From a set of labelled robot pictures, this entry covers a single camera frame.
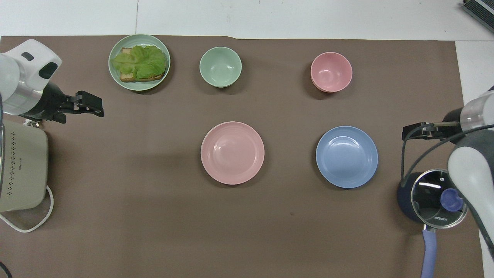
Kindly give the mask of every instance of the green plate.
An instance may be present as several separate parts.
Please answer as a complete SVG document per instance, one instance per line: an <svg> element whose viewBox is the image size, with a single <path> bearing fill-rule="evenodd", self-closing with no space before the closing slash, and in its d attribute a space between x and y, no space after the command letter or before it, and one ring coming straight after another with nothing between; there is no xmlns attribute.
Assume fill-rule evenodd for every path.
<svg viewBox="0 0 494 278"><path fill-rule="evenodd" d="M115 56L117 56L117 54L119 54L122 51L122 47L132 48L134 46L143 46L143 47L156 46L165 54L166 68L163 78L161 78L160 80L148 81L148 82L122 82L120 80L120 71L118 71L113 67L112 63L110 62L110 59L115 58ZM168 74L168 71L170 71L170 64L171 64L170 52L168 52L168 49L162 43L162 41L158 40L153 36L145 35L145 34L130 35L128 37L121 39L113 47L112 51L110 52L110 57L108 57L108 69L110 70L110 74L112 75L115 82L117 82L120 86L132 91L144 91L156 87L159 83L163 81L163 79L165 79L166 75Z"/></svg>

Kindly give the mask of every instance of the bread slice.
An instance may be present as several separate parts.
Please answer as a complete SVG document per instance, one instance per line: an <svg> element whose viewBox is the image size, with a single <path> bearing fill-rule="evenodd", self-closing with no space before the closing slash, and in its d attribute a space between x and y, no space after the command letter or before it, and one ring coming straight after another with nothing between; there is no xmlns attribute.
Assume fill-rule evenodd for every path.
<svg viewBox="0 0 494 278"><path fill-rule="evenodd" d="M130 54L130 50L131 48L122 47L122 53ZM151 76L150 78L135 79L132 73L123 74L120 72L120 80L122 82L147 82L147 81L159 80L163 78L163 75L165 75L164 72L161 73L160 75Z"/></svg>

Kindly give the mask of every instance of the blue plate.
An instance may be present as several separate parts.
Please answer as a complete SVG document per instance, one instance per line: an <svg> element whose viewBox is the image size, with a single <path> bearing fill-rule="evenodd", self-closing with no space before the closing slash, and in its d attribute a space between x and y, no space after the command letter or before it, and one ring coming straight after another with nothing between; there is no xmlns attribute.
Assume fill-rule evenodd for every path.
<svg viewBox="0 0 494 278"><path fill-rule="evenodd" d="M316 162L330 183L342 188L364 185L377 169L377 148L365 132L350 126L333 128L316 148Z"/></svg>

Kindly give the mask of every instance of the plate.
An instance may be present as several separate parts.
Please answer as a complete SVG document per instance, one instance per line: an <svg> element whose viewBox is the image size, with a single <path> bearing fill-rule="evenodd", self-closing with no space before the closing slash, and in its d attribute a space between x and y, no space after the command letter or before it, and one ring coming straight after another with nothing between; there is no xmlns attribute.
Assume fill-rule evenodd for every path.
<svg viewBox="0 0 494 278"><path fill-rule="evenodd" d="M134 46L142 46L142 47L156 46L165 54L166 68L163 78L155 81L148 81L148 82L122 82L120 80L120 71L113 67L110 60L115 58L115 56L117 56L117 54L119 54L122 51L122 47L132 48ZM165 79L166 75L168 74L168 71L170 70L170 62L171 62L170 52L168 52L168 49L166 48L166 46L163 44L162 41L158 40L157 38L151 35L136 34L121 39L113 47L112 51L110 52L110 56L108 57L108 69L110 70L110 74L112 75L115 82L117 82L120 86L132 91L145 91L156 87L159 83L161 83Z"/></svg>
<svg viewBox="0 0 494 278"><path fill-rule="evenodd" d="M377 148L362 130L336 127L326 132L316 148L316 162L330 183L355 188L367 183L377 169Z"/></svg>
<svg viewBox="0 0 494 278"><path fill-rule="evenodd" d="M201 160L213 179L238 185L252 179L261 169L264 144L249 125L225 122L212 128L204 137Z"/></svg>

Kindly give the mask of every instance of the pot handle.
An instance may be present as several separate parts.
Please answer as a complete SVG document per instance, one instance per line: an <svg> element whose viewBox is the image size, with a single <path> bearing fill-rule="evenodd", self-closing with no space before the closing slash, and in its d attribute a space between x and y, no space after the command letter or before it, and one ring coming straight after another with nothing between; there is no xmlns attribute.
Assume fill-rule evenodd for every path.
<svg viewBox="0 0 494 278"><path fill-rule="evenodd" d="M424 261L422 263L422 275L420 278L432 278L434 276L434 266L436 264L436 229L425 225L424 230L422 230L422 235L424 237L425 252Z"/></svg>

